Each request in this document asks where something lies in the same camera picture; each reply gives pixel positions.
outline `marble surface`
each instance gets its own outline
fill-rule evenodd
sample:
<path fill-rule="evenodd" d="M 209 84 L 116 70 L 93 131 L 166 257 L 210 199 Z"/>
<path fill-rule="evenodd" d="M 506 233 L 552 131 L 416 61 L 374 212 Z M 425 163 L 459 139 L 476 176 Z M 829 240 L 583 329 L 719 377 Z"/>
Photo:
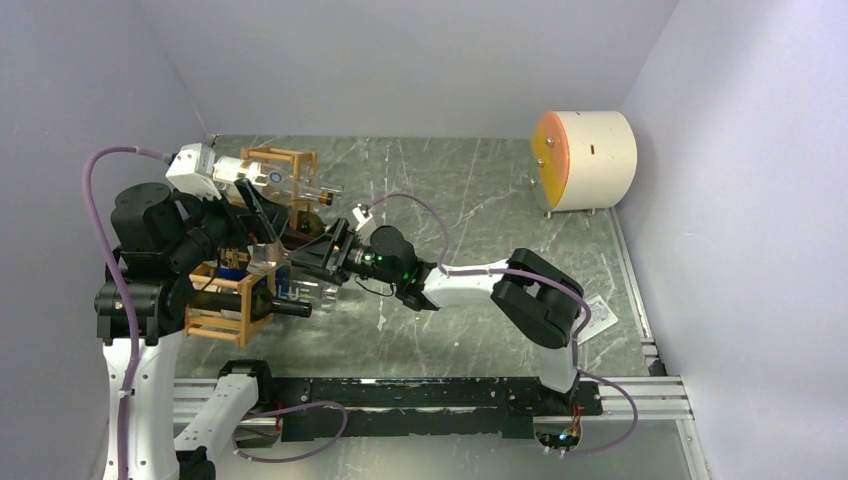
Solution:
<path fill-rule="evenodd" d="M 586 298 L 600 294 L 619 318 L 581 346 L 581 362 L 600 375 L 647 375 L 609 212 L 543 218 L 529 187 L 528 171 L 535 168 L 529 142 L 230 135 L 219 136 L 215 150 L 237 155 L 242 146 L 263 144 L 318 152 L 322 178 L 345 187 L 332 207 L 319 210 L 328 223 L 340 215 L 352 220 L 357 203 L 401 190 L 429 200 L 447 221 L 449 265 L 533 249 L 580 282 Z M 403 232 L 422 258 L 435 259 L 443 246 L 437 222 L 406 199 L 387 201 L 377 216 Z M 214 377 L 234 358 L 265 359 L 277 376 L 515 376 L 539 368 L 532 344 L 494 305 L 413 312 L 353 282 L 329 311 L 275 318 L 246 348 L 187 338 L 177 377 Z"/>

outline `white cylinder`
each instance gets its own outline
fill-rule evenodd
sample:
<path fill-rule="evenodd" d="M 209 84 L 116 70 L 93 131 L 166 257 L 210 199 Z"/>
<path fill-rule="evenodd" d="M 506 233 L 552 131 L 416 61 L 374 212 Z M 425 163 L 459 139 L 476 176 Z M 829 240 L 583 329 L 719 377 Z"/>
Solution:
<path fill-rule="evenodd" d="M 619 112 L 547 112 L 532 148 L 531 183 L 549 212 L 611 207 L 636 173 L 636 140 Z"/>

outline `paper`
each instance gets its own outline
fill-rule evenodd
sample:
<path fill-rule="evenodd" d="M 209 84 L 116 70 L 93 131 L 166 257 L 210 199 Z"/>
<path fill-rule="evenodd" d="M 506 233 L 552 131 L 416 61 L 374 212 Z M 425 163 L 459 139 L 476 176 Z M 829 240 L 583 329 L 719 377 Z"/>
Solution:
<path fill-rule="evenodd" d="M 618 317 L 612 313 L 609 305 L 607 305 L 607 302 L 605 302 L 600 295 L 595 295 L 594 297 L 587 299 L 586 303 L 589 304 L 589 310 L 592 311 L 592 318 L 589 319 L 589 324 L 586 325 L 586 328 L 580 332 L 580 336 L 577 338 L 578 343 L 581 345 L 595 335 L 618 323 Z M 583 319 L 585 318 L 586 312 L 581 310 L 580 316 L 577 317 L 575 325 L 583 323 Z"/>

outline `wall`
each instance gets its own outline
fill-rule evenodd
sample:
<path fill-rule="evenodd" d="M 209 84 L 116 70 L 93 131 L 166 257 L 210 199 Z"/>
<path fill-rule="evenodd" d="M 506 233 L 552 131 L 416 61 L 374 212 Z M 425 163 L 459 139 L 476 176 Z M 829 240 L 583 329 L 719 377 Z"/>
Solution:
<path fill-rule="evenodd" d="M 848 6 L 681 0 L 624 103 L 620 206 L 716 479 L 848 469 Z"/>
<path fill-rule="evenodd" d="M 215 133 L 526 138 L 621 105 L 676 0 L 142 0 Z"/>
<path fill-rule="evenodd" d="M 105 146 L 173 151 L 203 132 L 133 1 L 4 1 L 0 45 L 0 478 L 87 478 L 109 398 L 83 163 Z M 94 173 L 101 216 L 124 187 L 163 173 L 105 159 Z"/>

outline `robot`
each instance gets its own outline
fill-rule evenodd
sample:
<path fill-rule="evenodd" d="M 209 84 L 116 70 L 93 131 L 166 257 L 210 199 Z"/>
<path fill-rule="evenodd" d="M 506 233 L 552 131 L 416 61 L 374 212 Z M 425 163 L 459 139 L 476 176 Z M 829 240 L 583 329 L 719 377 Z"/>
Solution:
<path fill-rule="evenodd" d="M 141 343 L 134 378 L 127 379 L 125 372 L 132 358 L 130 323 L 118 285 L 107 270 L 105 285 L 95 299 L 97 335 L 103 341 L 110 377 L 104 478 L 119 478 L 123 473 L 134 480 L 213 479 L 214 463 L 220 455 L 232 452 L 231 436 L 241 419 L 248 412 L 273 410 L 281 398 L 289 404 L 298 403 L 300 397 L 303 402 L 386 405 L 386 387 L 380 381 L 274 379 L 264 362 L 233 361 L 221 370 L 215 392 L 202 411 L 174 438 L 177 351 L 183 339 L 186 307 L 198 293 L 189 274 L 201 263 L 214 261 L 220 248 L 248 250 L 248 270 L 252 273 L 267 274 L 290 262 L 308 275 L 336 285 L 343 285 L 352 276 L 384 282 L 403 305 L 415 311 L 496 305 L 535 344 L 541 375 L 501 381 L 487 378 L 482 382 L 394 380 L 395 399 L 404 388 L 426 392 L 436 385 L 444 392 L 426 400 L 411 395 L 408 401 L 418 402 L 417 407 L 474 407 L 475 413 L 469 417 L 474 419 L 473 427 L 468 427 L 468 422 L 451 423 L 445 417 L 439 423 L 444 433 L 533 438 L 533 416 L 570 415 L 578 402 L 583 415 L 603 411 L 597 385 L 580 381 L 573 363 L 576 345 L 572 333 L 580 304 L 573 296 L 527 276 L 493 273 L 504 269 L 529 272 L 582 297 L 582 287 L 576 281 L 539 255 L 519 248 L 488 265 L 442 268 L 419 258 L 415 247 L 395 227 L 377 226 L 368 205 L 354 209 L 356 225 L 340 218 L 307 243 L 301 241 L 299 246 L 287 248 L 292 245 L 287 241 L 291 232 L 286 226 L 292 212 L 267 198 L 267 178 L 234 175 L 227 182 L 216 178 L 215 166 L 234 160 L 244 162 L 221 157 L 205 145 L 186 145 L 166 161 L 166 178 L 173 188 L 143 183 L 124 190 L 115 199 L 111 224 L 120 246 L 113 254 L 126 265 L 121 273 L 134 304 Z M 238 202 L 232 201 L 234 192 Z M 488 274 L 460 275 L 463 270 Z M 308 304 L 274 302 L 281 313 L 311 313 Z M 287 438 L 283 440 L 332 436 L 335 427 L 325 426 L 327 422 L 338 425 L 338 415 L 328 417 L 331 414 L 319 408 L 293 419 L 287 423 Z M 365 423 L 357 422 L 351 412 L 345 435 L 369 435 Z M 126 452 L 123 461 L 122 450 Z"/>

